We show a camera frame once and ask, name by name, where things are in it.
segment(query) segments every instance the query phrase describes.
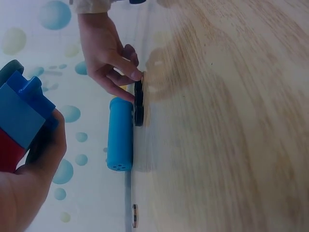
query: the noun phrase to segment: red toy block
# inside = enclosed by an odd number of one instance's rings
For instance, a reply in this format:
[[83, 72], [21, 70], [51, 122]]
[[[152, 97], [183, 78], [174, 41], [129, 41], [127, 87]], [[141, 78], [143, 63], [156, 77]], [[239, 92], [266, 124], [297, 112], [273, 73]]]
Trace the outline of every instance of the red toy block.
[[26, 150], [19, 146], [10, 136], [0, 129], [0, 170], [13, 173], [16, 166], [23, 158]]

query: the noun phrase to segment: hand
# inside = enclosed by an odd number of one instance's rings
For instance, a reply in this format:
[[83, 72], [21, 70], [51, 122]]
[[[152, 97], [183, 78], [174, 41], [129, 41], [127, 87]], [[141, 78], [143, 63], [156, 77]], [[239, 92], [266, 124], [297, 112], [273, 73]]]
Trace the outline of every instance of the hand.
[[28, 154], [36, 159], [19, 167], [13, 174], [0, 172], [0, 231], [24, 231], [47, 197], [67, 149], [64, 118], [58, 110], [53, 114], [59, 125], [48, 136], [49, 141], [42, 143], [37, 137]]
[[135, 49], [129, 44], [123, 47], [107, 13], [79, 14], [78, 21], [88, 75], [108, 93], [134, 102], [134, 96], [119, 86], [141, 80]]

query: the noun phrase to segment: light wood table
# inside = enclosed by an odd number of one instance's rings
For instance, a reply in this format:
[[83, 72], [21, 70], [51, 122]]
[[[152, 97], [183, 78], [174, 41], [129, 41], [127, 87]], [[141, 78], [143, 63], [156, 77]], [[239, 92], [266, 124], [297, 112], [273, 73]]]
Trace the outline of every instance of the light wood table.
[[308, 232], [309, 1], [158, 3], [136, 32], [134, 231]]

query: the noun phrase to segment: sleeve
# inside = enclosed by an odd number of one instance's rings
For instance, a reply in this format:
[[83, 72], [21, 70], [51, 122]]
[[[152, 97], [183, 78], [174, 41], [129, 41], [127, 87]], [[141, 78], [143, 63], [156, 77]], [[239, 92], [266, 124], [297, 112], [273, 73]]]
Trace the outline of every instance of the sleeve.
[[115, 0], [70, 0], [70, 5], [78, 14], [105, 13], [111, 8]]

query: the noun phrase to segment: blue cylinder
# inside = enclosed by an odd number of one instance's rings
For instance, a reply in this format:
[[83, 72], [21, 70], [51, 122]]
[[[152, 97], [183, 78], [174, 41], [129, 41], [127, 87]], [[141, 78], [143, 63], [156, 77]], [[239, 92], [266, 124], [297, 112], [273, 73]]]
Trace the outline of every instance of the blue cylinder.
[[114, 98], [110, 103], [107, 144], [107, 167], [114, 171], [130, 171], [133, 164], [132, 103]]

